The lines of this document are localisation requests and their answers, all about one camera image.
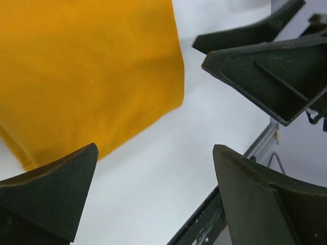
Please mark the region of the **orange t shirt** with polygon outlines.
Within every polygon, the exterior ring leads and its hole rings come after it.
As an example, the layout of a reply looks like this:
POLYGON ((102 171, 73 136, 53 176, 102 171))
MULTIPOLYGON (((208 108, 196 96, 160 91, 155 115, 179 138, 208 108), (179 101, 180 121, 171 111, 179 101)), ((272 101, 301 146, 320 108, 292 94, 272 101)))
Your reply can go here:
POLYGON ((1 1, 1 137, 27 171, 181 106, 171 1, 1 1))

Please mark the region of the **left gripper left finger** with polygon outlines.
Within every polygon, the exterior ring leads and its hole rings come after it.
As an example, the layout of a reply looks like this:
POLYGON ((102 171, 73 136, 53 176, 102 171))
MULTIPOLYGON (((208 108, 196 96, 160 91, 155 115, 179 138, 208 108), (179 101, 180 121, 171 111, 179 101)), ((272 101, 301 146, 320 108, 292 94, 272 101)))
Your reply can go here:
POLYGON ((94 143, 1 181, 1 244, 74 242, 98 160, 94 143))

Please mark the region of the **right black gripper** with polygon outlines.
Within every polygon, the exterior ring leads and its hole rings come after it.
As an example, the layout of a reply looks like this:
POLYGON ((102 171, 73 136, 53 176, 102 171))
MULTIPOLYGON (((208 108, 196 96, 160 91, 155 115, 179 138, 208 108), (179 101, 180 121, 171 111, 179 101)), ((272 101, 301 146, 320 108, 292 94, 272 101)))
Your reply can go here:
POLYGON ((283 126, 305 111, 326 132, 326 14, 313 14, 301 37, 271 42, 305 4, 287 1, 256 23, 199 35, 192 47, 211 52, 202 69, 283 126))

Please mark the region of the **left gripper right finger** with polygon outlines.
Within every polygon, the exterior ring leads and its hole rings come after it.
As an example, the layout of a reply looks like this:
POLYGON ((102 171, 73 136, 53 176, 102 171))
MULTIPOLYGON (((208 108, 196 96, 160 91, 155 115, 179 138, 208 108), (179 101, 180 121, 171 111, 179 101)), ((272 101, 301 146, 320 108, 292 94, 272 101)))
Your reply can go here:
POLYGON ((326 244, 326 188, 213 148, 232 244, 326 244))

